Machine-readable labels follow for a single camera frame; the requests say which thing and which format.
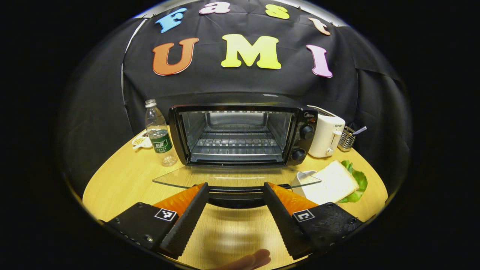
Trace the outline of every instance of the letter m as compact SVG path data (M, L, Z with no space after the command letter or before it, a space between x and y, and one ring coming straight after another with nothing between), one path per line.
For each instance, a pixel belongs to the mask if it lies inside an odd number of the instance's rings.
M276 58L278 39L274 37L261 36L253 45L239 34L224 35L222 38L227 41L227 55L225 60L221 62L222 67L241 66L237 53L249 67L253 65L258 54L260 54L260 60L257 62L258 67L269 69L280 69L282 67Z

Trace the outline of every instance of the letter u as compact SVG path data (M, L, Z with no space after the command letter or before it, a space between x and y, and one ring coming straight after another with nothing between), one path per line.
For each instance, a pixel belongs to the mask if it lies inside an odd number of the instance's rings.
M155 47L153 49L153 52L155 53L153 58L153 71L160 76L165 76L182 72L188 68L192 62L193 45L197 43L198 40L198 38L192 37L179 42L179 44L183 46L181 59L174 65L168 63L168 52L170 51L170 48L173 47L173 43L165 43Z

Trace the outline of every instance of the black cloth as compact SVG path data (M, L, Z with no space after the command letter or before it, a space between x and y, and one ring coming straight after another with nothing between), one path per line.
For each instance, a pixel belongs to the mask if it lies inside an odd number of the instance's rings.
M77 192L82 194L101 164L144 129L145 100L155 98L168 118L168 109L188 102L192 94L226 92L286 95L342 117L354 130L367 126L357 136L354 148L379 173L387 191L395 191L407 172L412 141L410 108L405 86L374 45L349 26L336 27L318 18L331 33L325 36L308 19L316 16L276 1L229 2L231 11L225 14L199 14L207 1L181 5L187 8L181 24L165 33L160 33L156 21L180 6L148 18L125 53L143 20L132 19L82 63L70 86L69 108L61 123L64 159ZM266 4L284 6L290 17L283 20L267 15ZM240 56L240 67L222 67L227 50L222 36L227 34L241 34L251 44L260 36L277 38L281 69L248 67ZM192 37L199 41L187 69L167 76L154 73L153 48L174 43L168 55L168 62L174 64L181 57L179 41ZM312 72L309 44L327 51L333 77Z
M110 33L80 63L60 109L57 145L61 166L83 196L88 181L133 136L123 105L121 64L141 19L130 19Z

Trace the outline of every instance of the finger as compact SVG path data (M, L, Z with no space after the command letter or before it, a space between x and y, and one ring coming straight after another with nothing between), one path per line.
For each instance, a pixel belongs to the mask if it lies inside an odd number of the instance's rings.
M262 267L262 266L264 266L264 265L269 264L271 260L272 260L272 258L266 257L266 258L263 258L263 259L260 260L260 261L257 261L257 262L255 263L255 267L253 267L252 270L257 269L257 268L259 268L259 267Z
M270 256L270 251L268 249L261 248L255 253L253 253L253 256L255 257L256 261L259 261L263 258Z
M253 255L247 255L229 264L222 265L211 270L250 270L252 269L255 261L256 259Z
M272 260L269 257L270 256L270 251L267 250L267 249L264 249L264 248L257 250L253 254L253 256L255 257L255 263L253 264L252 269L262 267Z

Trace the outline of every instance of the metal utensil holder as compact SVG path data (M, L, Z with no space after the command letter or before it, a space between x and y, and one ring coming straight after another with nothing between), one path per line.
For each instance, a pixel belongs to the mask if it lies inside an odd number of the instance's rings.
M338 149L342 152L348 152L352 149L353 142L355 142L355 135L353 134L355 131L347 126L343 129L342 136L340 137L340 141L338 142Z

